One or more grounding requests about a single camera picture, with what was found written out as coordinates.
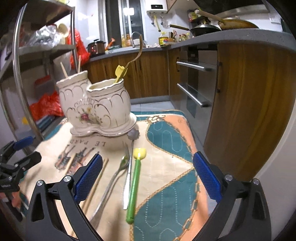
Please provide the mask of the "kitchen faucet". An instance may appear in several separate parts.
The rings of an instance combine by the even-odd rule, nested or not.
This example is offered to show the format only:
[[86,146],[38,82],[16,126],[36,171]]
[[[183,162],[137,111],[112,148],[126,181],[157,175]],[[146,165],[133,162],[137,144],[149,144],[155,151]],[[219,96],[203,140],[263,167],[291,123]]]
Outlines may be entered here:
[[140,46],[140,38],[142,37],[142,34],[135,31],[132,32],[131,40],[132,40],[132,47],[136,48]]

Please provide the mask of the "red plastic bag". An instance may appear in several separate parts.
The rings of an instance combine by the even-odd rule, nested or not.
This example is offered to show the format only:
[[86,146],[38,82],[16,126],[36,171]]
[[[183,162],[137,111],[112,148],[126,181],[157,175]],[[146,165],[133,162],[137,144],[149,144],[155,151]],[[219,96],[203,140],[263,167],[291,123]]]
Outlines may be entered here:
[[[84,47],[84,44],[81,39],[81,35],[78,30],[75,29],[75,43],[77,50],[77,57],[81,56],[80,67],[86,64],[90,59],[90,53]],[[66,44],[71,45],[71,33],[69,32],[68,37],[66,37]],[[71,69],[75,69],[74,67],[74,59],[73,54],[70,57]]]
[[44,94],[38,102],[30,105],[30,112],[34,121],[47,115],[63,116],[58,92],[55,90],[52,94]]

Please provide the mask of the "wooden chopstick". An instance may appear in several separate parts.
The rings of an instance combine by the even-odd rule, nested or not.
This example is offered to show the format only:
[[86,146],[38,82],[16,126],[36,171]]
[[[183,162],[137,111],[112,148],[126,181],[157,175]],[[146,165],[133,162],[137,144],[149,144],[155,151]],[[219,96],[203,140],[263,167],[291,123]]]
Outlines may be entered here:
[[63,74],[64,74],[65,78],[68,78],[68,74],[67,74],[67,71],[66,71],[66,69],[65,69],[65,67],[64,67],[64,65],[63,65],[63,63],[60,62],[60,65],[61,65],[61,68],[62,68],[62,71],[63,71]]
[[92,189],[90,190],[90,192],[89,192],[89,194],[88,194],[86,200],[85,200],[85,201],[83,202],[83,204],[82,204],[82,211],[84,212],[84,214],[87,213],[87,209],[88,209],[88,207],[90,206],[90,202],[91,202],[91,200],[92,200],[92,197],[93,197],[93,195],[94,195],[94,193],[95,193],[95,191],[96,191],[96,189],[97,189],[97,186],[98,186],[98,184],[99,184],[99,181],[100,181],[100,179],[101,179],[101,177],[102,177],[102,174],[103,174],[103,172],[104,172],[104,170],[105,170],[105,168],[106,168],[108,162],[109,162],[109,159],[108,159],[108,158],[106,158],[106,159],[103,160],[103,167],[102,167],[102,170],[101,170],[101,172],[99,173],[99,175],[98,175],[96,181],[94,182],[94,185],[93,185]]
[[79,55],[79,61],[78,61],[78,73],[81,71],[81,55]]

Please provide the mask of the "white water heater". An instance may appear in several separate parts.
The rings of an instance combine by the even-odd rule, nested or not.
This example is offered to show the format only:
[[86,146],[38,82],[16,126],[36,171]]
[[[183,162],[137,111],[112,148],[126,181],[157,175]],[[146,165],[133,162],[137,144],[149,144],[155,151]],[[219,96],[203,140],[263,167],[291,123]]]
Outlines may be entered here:
[[145,0],[145,9],[148,13],[167,13],[166,0]]

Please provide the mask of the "green yellow handled fork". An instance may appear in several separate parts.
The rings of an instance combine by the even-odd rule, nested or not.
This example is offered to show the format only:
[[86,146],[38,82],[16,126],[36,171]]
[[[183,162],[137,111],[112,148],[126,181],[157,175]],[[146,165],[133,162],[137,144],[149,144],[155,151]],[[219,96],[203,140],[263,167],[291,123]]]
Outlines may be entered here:
[[118,83],[122,80],[122,78],[126,75],[127,67],[123,67],[118,65],[115,70],[116,79],[114,80],[114,83]]

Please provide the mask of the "white ceramic utensil holder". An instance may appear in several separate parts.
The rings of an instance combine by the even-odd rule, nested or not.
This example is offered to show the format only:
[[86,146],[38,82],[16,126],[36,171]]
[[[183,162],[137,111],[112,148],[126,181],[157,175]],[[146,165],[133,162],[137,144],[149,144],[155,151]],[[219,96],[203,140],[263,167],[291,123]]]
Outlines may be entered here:
[[123,79],[92,84],[88,72],[82,71],[58,81],[56,87],[62,111],[72,125],[70,133],[76,137],[92,133],[117,137],[136,125]]

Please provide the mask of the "printed quilted table mat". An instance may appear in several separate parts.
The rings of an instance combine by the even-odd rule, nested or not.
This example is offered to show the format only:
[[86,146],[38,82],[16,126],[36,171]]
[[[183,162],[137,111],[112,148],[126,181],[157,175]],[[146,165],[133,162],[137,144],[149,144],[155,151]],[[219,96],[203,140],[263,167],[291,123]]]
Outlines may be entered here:
[[103,169],[80,206],[104,240],[192,240],[209,218],[208,196],[193,167],[196,146],[178,110],[136,112],[139,137],[75,137],[62,120],[38,145],[42,159],[20,183],[26,213],[38,180],[60,181],[95,154]]

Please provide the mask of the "brown frying pan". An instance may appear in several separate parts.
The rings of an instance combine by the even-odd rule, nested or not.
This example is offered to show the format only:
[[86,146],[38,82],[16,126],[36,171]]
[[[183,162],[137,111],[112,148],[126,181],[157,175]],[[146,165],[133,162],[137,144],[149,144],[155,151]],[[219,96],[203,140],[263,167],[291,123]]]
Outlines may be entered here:
[[241,19],[235,18],[220,18],[216,15],[212,15],[208,12],[202,11],[200,9],[196,9],[195,13],[197,15],[205,16],[209,19],[215,20],[218,22],[221,30],[233,30],[233,29],[258,29],[257,25]]

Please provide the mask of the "silver flower spoon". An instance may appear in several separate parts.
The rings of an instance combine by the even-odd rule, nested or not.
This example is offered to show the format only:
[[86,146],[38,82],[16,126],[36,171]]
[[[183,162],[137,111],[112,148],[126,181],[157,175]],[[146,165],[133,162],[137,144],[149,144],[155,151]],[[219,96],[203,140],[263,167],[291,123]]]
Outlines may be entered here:
[[125,179],[125,185],[123,188],[123,209],[126,210],[128,208],[129,199],[130,199],[130,185],[131,185],[131,174],[132,174],[132,157],[133,157],[133,147],[134,142],[139,138],[139,130],[133,128],[127,134],[128,139],[131,140],[131,147],[129,150],[129,160],[128,160],[128,168]]

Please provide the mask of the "metal shelf rack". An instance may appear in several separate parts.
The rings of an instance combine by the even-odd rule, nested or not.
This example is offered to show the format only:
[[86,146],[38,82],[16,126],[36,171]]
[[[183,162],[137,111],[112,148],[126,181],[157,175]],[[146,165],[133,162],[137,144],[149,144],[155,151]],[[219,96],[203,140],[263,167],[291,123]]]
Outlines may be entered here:
[[[71,44],[58,44],[55,47],[45,45],[20,46],[21,26],[23,22],[29,22],[34,27],[40,29],[46,25],[51,25],[58,20],[70,16]],[[77,50],[74,37],[75,30],[75,8],[59,1],[28,1],[18,11],[13,32],[12,53],[1,68],[1,82],[13,76],[16,93],[23,109],[25,118],[33,132],[33,136],[38,142],[44,140],[44,133],[37,126],[30,112],[29,103],[23,86],[21,72],[39,65],[43,65],[45,72],[49,72],[49,64],[55,58],[72,52],[74,66],[77,64]]]

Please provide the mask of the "upper red plastic bag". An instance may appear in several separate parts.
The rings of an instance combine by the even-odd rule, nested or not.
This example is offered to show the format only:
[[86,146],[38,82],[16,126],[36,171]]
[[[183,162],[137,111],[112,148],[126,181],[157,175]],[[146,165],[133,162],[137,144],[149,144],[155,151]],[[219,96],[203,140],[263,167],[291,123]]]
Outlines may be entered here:
[[[81,39],[81,35],[78,30],[75,29],[75,43],[77,50],[77,57],[81,56],[80,67],[86,64],[90,59],[90,53],[84,47],[84,44]],[[71,45],[71,33],[69,32],[68,37],[66,37],[66,44]],[[74,59],[73,54],[70,57],[71,69],[75,69],[74,67]]]

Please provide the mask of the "clear plastic bag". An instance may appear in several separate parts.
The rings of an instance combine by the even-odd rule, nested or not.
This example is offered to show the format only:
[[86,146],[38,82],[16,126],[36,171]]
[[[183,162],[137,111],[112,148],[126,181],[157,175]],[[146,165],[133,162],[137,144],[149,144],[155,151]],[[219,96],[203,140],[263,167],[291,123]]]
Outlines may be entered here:
[[63,35],[58,31],[56,25],[44,26],[31,34],[26,46],[46,46],[53,48],[60,44]]

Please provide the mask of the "silver fork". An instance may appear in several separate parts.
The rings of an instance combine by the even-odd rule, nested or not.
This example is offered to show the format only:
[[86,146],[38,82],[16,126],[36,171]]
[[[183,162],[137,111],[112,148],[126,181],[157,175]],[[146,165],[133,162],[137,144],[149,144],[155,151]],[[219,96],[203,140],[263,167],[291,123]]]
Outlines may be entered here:
[[111,177],[111,180],[110,180],[109,184],[107,185],[107,188],[106,188],[97,208],[95,209],[94,214],[92,215],[92,217],[90,219],[90,223],[94,228],[97,228],[97,226],[100,223],[105,205],[107,203],[107,197],[111,192],[111,189],[112,189],[112,186],[114,185],[116,177],[118,176],[118,174],[121,171],[124,171],[128,167],[128,163],[129,163],[129,159],[130,159],[130,151],[128,150],[128,145],[126,143],[123,143],[123,146],[125,148],[125,155],[122,157],[122,159],[120,161],[119,168],[116,170],[116,172]]

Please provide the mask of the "black wok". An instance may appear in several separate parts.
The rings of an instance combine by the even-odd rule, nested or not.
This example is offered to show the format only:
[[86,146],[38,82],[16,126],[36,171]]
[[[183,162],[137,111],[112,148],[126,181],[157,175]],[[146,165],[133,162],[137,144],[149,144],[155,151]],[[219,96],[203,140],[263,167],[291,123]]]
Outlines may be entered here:
[[170,28],[190,31],[194,37],[221,31],[220,28],[218,28],[218,27],[216,27],[214,25],[209,25],[209,24],[197,25],[196,27],[191,28],[191,29],[183,27],[183,26],[179,26],[179,25],[170,24]]

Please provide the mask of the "green yellow tulip utensil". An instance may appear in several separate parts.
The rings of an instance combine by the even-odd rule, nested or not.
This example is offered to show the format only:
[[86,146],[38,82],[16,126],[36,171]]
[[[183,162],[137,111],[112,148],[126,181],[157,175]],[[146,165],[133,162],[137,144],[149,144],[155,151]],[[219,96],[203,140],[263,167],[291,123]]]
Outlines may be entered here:
[[134,172],[132,177],[132,186],[130,189],[129,204],[126,213],[126,222],[131,225],[134,222],[135,209],[137,204],[137,193],[140,178],[141,160],[147,155],[146,148],[135,148],[133,157],[135,159]]

